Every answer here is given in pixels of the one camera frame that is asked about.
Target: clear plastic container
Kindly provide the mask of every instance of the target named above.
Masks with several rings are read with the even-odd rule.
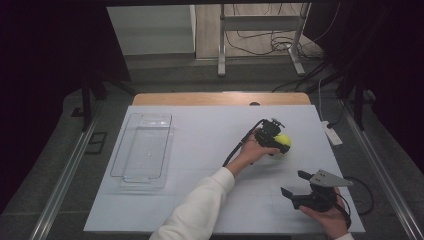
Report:
[[[171,114],[134,113],[119,141],[112,177],[122,178],[127,190],[165,185],[172,142]]]

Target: white sleeve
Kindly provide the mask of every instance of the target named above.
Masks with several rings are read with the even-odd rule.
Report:
[[[234,176],[224,167],[202,179],[150,240],[209,239],[226,195],[233,187]]]
[[[341,236],[337,239],[334,239],[334,240],[354,240],[354,239],[352,237],[352,234],[347,233],[346,235],[343,235],[343,236]]]

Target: yellow object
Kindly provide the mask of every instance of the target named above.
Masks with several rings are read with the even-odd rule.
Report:
[[[289,136],[284,135],[284,134],[278,134],[277,136],[274,137],[275,141],[283,144],[283,145],[287,145],[287,146],[291,146],[291,140],[289,138]]]

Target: human hand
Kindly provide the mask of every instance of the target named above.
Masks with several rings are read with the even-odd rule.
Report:
[[[338,188],[334,188],[334,190],[337,194],[340,194]],[[344,208],[343,201],[339,195],[337,195],[337,204]],[[300,206],[299,209],[306,215],[317,220],[324,228],[324,231],[327,233],[327,235],[332,239],[339,238],[348,233],[346,220],[343,214],[334,207],[323,213],[312,210],[305,206]]]
[[[236,177],[237,174],[249,164],[258,161],[262,156],[266,154],[277,154],[280,152],[280,149],[278,148],[268,148],[259,145],[255,139],[255,132],[256,130],[253,131],[253,133],[247,138],[241,147],[239,155],[226,166],[234,177]]]

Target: white table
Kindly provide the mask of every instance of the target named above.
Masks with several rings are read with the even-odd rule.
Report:
[[[221,209],[215,234],[322,233],[317,222],[293,209],[280,187],[308,194],[309,183],[298,170],[319,169],[342,176],[316,109],[312,105],[287,106],[130,106],[131,113],[170,113],[174,135],[166,185],[158,191],[119,191],[121,178],[110,176],[115,146],[84,231],[140,232],[157,229],[197,182],[217,171],[228,154],[261,119],[279,119],[291,137],[290,151],[277,158],[265,156],[236,179],[234,190]],[[347,188],[341,188],[352,210],[351,232],[364,232]]]

